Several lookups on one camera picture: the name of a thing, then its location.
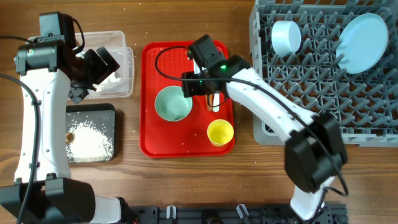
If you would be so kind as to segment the white plastic spoon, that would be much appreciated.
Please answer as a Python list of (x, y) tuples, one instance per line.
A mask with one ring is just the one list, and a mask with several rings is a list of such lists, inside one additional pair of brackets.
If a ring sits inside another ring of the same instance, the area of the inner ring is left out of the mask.
[(215, 93), (213, 95), (212, 111), (217, 113), (220, 110), (220, 93)]

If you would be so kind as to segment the white rice pile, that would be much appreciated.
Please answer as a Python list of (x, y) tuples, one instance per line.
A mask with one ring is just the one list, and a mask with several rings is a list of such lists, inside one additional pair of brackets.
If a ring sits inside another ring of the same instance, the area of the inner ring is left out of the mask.
[(67, 132), (75, 135), (75, 139), (66, 145), (70, 163), (109, 161), (114, 156), (113, 137), (107, 136), (107, 129), (97, 127), (92, 121), (75, 122)]

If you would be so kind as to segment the white tissue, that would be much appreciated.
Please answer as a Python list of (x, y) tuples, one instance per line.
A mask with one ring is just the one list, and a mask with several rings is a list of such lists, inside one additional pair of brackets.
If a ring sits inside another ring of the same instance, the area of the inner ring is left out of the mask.
[(94, 84), (96, 92), (110, 91), (115, 88), (121, 82), (121, 74), (119, 72), (113, 72), (110, 76), (105, 78), (100, 84)]

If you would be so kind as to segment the carrot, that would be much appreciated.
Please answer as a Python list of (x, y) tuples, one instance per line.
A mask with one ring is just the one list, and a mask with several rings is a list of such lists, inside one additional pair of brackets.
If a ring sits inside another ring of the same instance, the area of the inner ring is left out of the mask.
[(213, 111), (213, 95), (206, 96), (207, 110)]

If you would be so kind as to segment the yellow cup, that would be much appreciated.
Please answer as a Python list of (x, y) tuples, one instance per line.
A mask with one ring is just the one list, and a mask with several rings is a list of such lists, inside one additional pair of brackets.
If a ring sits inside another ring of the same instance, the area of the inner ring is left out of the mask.
[(208, 125), (206, 133), (212, 145), (221, 147), (232, 140), (234, 128), (227, 120), (216, 119)]

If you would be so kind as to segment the brown food scrap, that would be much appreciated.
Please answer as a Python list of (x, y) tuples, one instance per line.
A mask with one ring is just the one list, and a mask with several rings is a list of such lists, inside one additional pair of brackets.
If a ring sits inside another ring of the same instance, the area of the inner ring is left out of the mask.
[(65, 144), (69, 145), (73, 142), (73, 140), (75, 139), (75, 135), (71, 132), (67, 132), (65, 134)]

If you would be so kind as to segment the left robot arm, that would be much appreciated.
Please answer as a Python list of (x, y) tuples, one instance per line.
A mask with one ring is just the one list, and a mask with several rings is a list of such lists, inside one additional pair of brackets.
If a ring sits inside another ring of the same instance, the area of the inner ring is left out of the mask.
[(104, 47), (77, 44), (81, 27), (68, 14), (41, 14), (39, 22), (40, 35), (24, 40), (14, 57), (24, 99), (22, 146), (1, 205), (18, 223), (137, 223), (123, 198), (97, 196), (71, 178), (65, 145), (67, 101), (81, 102), (119, 64)]

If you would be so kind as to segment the small light blue bowl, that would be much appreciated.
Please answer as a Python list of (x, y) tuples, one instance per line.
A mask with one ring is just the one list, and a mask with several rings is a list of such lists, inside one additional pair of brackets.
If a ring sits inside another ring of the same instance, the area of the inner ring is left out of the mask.
[(294, 21), (277, 21), (272, 27), (272, 47), (279, 57), (296, 53), (301, 45), (301, 37), (300, 28)]

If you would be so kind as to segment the large light blue plate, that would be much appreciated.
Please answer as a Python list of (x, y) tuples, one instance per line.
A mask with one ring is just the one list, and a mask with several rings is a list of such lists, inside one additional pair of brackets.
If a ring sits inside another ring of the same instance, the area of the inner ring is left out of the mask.
[(342, 31), (336, 56), (343, 58), (338, 66), (356, 74), (373, 67), (387, 49), (387, 25), (377, 14), (366, 13), (353, 19)]

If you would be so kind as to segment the green bowl of rice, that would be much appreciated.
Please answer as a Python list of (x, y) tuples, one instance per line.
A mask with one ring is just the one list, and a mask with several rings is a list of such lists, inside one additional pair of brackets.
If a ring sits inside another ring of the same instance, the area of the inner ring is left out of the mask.
[(156, 113), (166, 121), (181, 121), (186, 118), (192, 108), (191, 97), (184, 97), (180, 86), (168, 86), (160, 90), (154, 102)]

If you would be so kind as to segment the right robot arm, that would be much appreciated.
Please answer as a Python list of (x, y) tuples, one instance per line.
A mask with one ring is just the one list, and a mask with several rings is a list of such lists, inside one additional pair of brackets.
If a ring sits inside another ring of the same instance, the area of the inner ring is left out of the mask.
[(209, 35), (191, 43), (187, 54), (199, 71), (182, 74), (185, 96), (220, 91), (265, 122), (284, 143), (285, 172), (295, 185), (290, 206), (301, 220), (311, 223), (319, 216), (335, 178), (343, 187), (340, 195), (348, 195), (341, 174), (348, 155), (332, 114), (316, 114), (296, 105), (260, 78), (242, 57), (226, 58)]

